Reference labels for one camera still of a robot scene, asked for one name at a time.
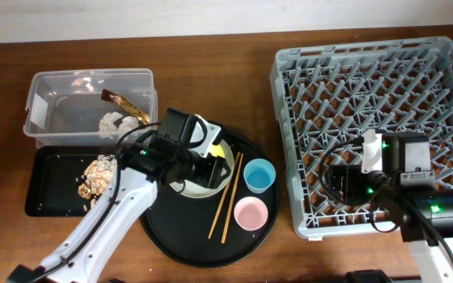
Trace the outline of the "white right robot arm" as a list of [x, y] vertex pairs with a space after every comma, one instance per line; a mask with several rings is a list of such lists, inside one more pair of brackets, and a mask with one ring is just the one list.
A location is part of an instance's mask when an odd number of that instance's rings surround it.
[[453, 189], [436, 187], [429, 138], [417, 132], [362, 135], [327, 149], [319, 182], [333, 200], [389, 214], [424, 282], [453, 282]]

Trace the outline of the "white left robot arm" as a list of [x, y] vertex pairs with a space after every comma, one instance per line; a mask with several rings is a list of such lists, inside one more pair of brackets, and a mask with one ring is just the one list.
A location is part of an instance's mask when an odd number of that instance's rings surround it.
[[225, 158], [210, 153], [223, 138], [222, 125], [170, 108], [161, 122], [138, 130], [131, 144], [128, 134], [116, 143], [108, 188], [68, 238], [34, 270], [17, 266], [9, 282], [95, 282], [160, 187], [193, 182], [216, 189], [230, 176]]

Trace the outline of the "yellow bowl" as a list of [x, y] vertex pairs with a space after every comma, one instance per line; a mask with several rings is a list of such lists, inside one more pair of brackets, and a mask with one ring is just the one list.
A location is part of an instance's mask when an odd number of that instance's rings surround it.
[[211, 145], [208, 153], [213, 157], [221, 157], [223, 159], [226, 158], [226, 154], [221, 145]]

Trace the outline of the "gold foil snack wrapper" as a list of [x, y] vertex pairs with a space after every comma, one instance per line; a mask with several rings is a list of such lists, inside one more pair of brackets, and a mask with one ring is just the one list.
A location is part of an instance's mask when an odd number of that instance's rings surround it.
[[143, 112], [142, 110], [131, 104], [125, 97], [116, 94], [111, 90], [103, 89], [101, 92], [101, 99], [103, 101], [107, 101], [120, 106], [143, 124], [149, 124], [150, 122], [148, 113]]

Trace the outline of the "peanut shells and rice scraps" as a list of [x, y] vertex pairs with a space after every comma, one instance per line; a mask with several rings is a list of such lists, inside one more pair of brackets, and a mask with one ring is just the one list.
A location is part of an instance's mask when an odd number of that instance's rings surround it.
[[107, 190], [115, 172], [116, 158], [114, 155], [99, 155], [87, 166], [83, 175], [78, 178], [80, 182], [78, 194], [89, 202], [89, 205], [83, 205], [85, 212], [93, 208], [100, 196]]

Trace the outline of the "white paper napkin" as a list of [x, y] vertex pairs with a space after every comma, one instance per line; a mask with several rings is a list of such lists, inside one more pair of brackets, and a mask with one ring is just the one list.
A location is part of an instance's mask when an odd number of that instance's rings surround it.
[[133, 116], [124, 116], [119, 112], [108, 112], [99, 120], [98, 133], [101, 138], [114, 139], [113, 133], [123, 134], [139, 126], [139, 121]]

